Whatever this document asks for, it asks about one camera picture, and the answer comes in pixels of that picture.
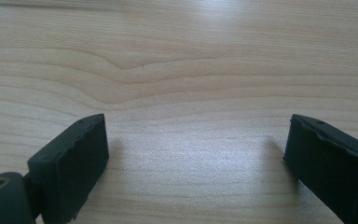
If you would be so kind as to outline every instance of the wooden table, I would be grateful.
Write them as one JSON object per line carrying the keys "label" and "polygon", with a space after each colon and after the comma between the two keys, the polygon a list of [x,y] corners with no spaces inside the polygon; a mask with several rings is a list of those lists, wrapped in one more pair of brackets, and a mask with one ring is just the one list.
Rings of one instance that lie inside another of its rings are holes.
{"label": "wooden table", "polygon": [[341,223],[282,154],[294,113],[358,138],[358,0],[0,1],[0,173],[97,113],[73,223]]}

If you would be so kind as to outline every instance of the black bracket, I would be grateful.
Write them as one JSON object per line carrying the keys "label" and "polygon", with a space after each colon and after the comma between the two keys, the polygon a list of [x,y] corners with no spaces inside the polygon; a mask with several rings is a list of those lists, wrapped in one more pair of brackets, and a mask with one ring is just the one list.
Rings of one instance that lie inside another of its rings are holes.
{"label": "black bracket", "polygon": [[0,224],[75,219],[108,157],[104,115],[78,120],[28,160],[27,175],[0,174]]}
{"label": "black bracket", "polygon": [[358,140],[293,115],[283,157],[294,175],[344,223],[358,223]]}

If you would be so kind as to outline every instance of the light wooden surface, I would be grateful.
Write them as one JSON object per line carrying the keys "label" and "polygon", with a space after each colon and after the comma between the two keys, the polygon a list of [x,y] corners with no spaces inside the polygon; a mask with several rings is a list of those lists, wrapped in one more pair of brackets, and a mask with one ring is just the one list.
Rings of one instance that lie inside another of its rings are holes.
{"label": "light wooden surface", "polygon": [[358,0],[0,1],[0,173],[96,113],[73,223],[340,223],[282,154],[293,113],[358,138]]}

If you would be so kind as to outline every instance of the black rubber block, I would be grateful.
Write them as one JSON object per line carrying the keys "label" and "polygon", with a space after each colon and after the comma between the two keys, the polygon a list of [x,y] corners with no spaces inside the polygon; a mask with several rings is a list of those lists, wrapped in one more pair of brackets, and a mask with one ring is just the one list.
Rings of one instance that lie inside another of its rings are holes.
{"label": "black rubber block", "polygon": [[28,160],[43,187],[45,223],[67,223],[86,202],[108,160],[103,114],[78,120]]}
{"label": "black rubber block", "polygon": [[344,223],[358,223],[357,139],[323,121],[293,115],[283,159]]}

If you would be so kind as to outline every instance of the black plastic part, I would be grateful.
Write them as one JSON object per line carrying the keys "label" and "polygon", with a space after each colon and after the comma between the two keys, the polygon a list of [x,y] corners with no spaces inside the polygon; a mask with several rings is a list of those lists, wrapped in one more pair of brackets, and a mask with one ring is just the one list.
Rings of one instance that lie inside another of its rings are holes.
{"label": "black plastic part", "polygon": [[22,175],[18,173],[0,174],[0,224],[34,224]]}
{"label": "black plastic part", "polygon": [[0,224],[75,218],[109,154],[103,114],[78,120],[28,160],[30,172],[0,174]]}
{"label": "black plastic part", "polygon": [[45,192],[46,223],[75,219],[108,160],[103,115],[79,120],[28,160],[31,179]]}
{"label": "black plastic part", "polygon": [[293,115],[283,157],[344,223],[358,223],[358,140],[333,126]]}

